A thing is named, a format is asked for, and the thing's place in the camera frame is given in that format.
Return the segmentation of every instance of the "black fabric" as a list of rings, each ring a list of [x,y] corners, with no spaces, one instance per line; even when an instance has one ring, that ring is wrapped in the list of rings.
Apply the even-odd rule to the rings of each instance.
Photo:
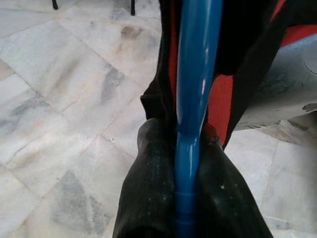
[[[113,237],[174,237],[174,152],[164,121],[145,122],[137,142],[139,153],[122,185]]]
[[[171,5],[160,0],[162,35],[160,41],[156,75],[148,89],[141,96],[147,119],[163,118],[166,124],[173,120],[173,97],[168,77],[168,59],[171,39]]]
[[[242,175],[210,134],[205,130],[201,142],[196,237],[273,237]]]
[[[138,156],[122,186],[113,238],[175,238],[174,143],[163,119],[138,133]],[[271,238],[241,174],[212,128],[204,129],[197,175],[196,238]]]
[[[254,93],[267,74],[298,3],[298,0],[285,1],[269,28],[260,36],[256,44],[249,49],[239,70],[234,74],[231,114],[225,145],[228,143],[234,127],[239,122]]]

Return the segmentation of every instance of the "white marble tile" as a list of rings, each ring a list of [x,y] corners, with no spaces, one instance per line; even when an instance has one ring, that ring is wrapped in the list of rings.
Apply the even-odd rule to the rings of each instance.
[[[317,227],[305,227],[272,217],[265,218],[265,221],[275,238],[317,237]]]
[[[110,67],[52,21],[0,39],[0,58],[59,110],[95,88]]]
[[[61,120],[15,152],[6,164],[17,178],[38,196],[44,196],[66,173],[91,142],[70,124]]]
[[[140,96],[137,96],[122,110],[116,119],[103,130],[102,134],[112,143],[136,158],[138,154],[138,130],[145,121],[146,117]]]
[[[158,0],[136,0],[135,14],[142,17],[160,18]]]
[[[57,0],[58,11],[74,5],[78,0]],[[52,0],[1,0],[0,8],[28,9],[32,11],[55,12]]]
[[[44,23],[53,17],[52,13],[0,9],[0,38]]]
[[[60,115],[33,90],[0,107],[0,162],[7,163],[15,152],[46,131],[53,130]]]
[[[79,1],[76,6],[88,13],[93,20],[107,20],[113,23],[148,26],[147,22],[142,19],[131,16],[130,0],[82,0]],[[69,17],[70,14],[72,14],[70,12],[67,12],[64,15]]]
[[[281,141],[317,149],[317,133],[295,127],[287,120],[281,121],[280,124],[262,127],[259,131]]]
[[[1,161],[38,196],[44,196],[91,139],[74,129],[39,95],[27,92],[6,107]]]
[[[69,11],[75,14],[79,10],[73,7]],[[59,23],[120,72],[142,85],[152,81],[159,54],[157,30],[86,19],[60,18]]]
[[[13,75],[14,71],[6,63],[0,60],[0,81]]]
[[[17,74],[0,81],[0,105],[30,89]]]
[[[105,128],[139,92],[140,86],[109,67],[106,75],[63,111],[86,135],[94,137]]]
[[[133,158],[99,136],[10,238],[110,238]]]
[[[154,17],[139,17],[140,19],[144,20],[147,22],[151,27],[156,29],[158,32],[162,32],[162,23],[160,18],[154,18]]]
[[[279,142],[263,214],[317,227],[317,151]]]
[[[0,166],[0,237],[6,238],[32,212],[39,200]]]
[[[296,232],[294,230],[273,230],[272,234],[274,238],[316,238],[316,233],[303,233],[303,232]]]
[[[226,155],[246,180],[261,208],[277,140],[256,130],[232,133]]]

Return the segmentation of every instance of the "black rubber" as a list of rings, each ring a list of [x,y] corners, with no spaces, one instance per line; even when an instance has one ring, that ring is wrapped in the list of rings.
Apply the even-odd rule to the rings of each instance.
[[[131,15],[135,15],[135,0],[131,0]]]
[[[57,5],[56,0],[52,0],[52,2],[53,2],[53,8],[54,8],[55,10],[58,10],[58,5]]]

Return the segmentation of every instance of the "tile grout line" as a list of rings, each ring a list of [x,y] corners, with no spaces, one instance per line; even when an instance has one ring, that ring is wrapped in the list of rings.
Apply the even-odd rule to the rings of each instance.
[[[270,184],[269,182],[271,181],[270,177],[271,177],[271,174],[272,174],[272,169],[273,169],[272,167],[273,167],[273,163],[275,161],[275,156],[276,156],[279,144],[280,144],[280,141],[278,141],[276,146],[275,146],[274,154],[273,154],[273,157],[272,157],[272,162],[270,164],[269,173],[268,173],[268,176],[267,176],[267,183],[265,185],[265,191],[264,191],[264,193],[262,195],[262,202],[261,202],[261,205],[260,205],[261,208],[263,208],[264,198],[265,198],[265,195],[266,195],[266,193],[268,191],[268,187],[269,187],[269,184]]]
[[[316,226],[312,226],[312,225],[306,225],[306,224],[301,224],[301,223],[294,223],[294,222],[283,220],[281,218],[271,217],[271,216],[264,216],[264,217],[270,218],[270,219],[273,219],[273,220],[277,220],[277,221],[280,221],[280,222],[290,223],[290,224],[294,225],[294,229],[296,229],[297,226],[303,226],[303,227],[307,227],[307,228],[314,228],[314,229],[317,230],[317,225]]]
[[[92,52],[94,52],[100,59],[102,59],[103,61],[105,61],[106,63],[108,63],[111,67],[113,67],[114,69],[116,69],[118,72],[122,73],[125,77],[127,77],[128,79],[132,80],[133,83],[135,83],[136,85],[142,87],[142,85],[139,82],[136,82],[133,78],[130,78],[128,75],[126,75],[125,73],[121,72],[119,69],[117,69],[116,67],[114,67],[110,62],[107,61],[107,59],[105,59],[104,57],[102,57],[97,51],[95,51],[94,49],[92,49],[90,46],[88,46],[85,42],[83,42],[79,37],[77,37],[76,35],[74,35],[72,32],[70,32],[68,29],[66,29],[65,27],[63,27],[63,25],[61,25],[58,21],[56,21],[55,19],[53,20],[55,23],[57,23],[60,27],[63,28],[63,30],[67,31],[69,34],[71,34],[73,37],[75,37],[78,41],[80,41],[82,44],[85,45],[85,47],[87,47],[89,50],[91,50]]]
[[[129,152],[127,152],[125,149],[119,147],[117,144],[113,143],[109,138],[105,137],[102,134],[98,134],[97,136],[101,136],[102,138],[104,138],[106,141],[110,142],[111,145],[114,145],[117,149],[119,149],[121,152],[123,152],[124,154],[128,155],[129,157],[132,157],[135,159],[134,155],[131,155]]]

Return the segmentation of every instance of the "gray marble vein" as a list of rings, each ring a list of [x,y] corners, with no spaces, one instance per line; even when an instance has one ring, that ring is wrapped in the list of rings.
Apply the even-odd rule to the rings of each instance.
[[[98,136],[10,238],[110,238],[133,158]]]
[[[68,12],[80,15],[75,7],[65,14]],[[60,18],[58,21],[120,72],[142,85],[152,81],[159,53],[157,30],[87,19]]]
[[[0,237],[17,229],[40,201],[0,165]]]
[[[7,163],[19,149],[52,130],[59,118],[32,89],[0,106],[0,162]]]
[[[316,171],[316,150],[279,142],[264,196],[264,215],[317,227]]]
[[[65,109],[63,115],[86,135],[94,137],[139,92],[140,86],[111,66],[104,76],[91,83],[94,87]]]

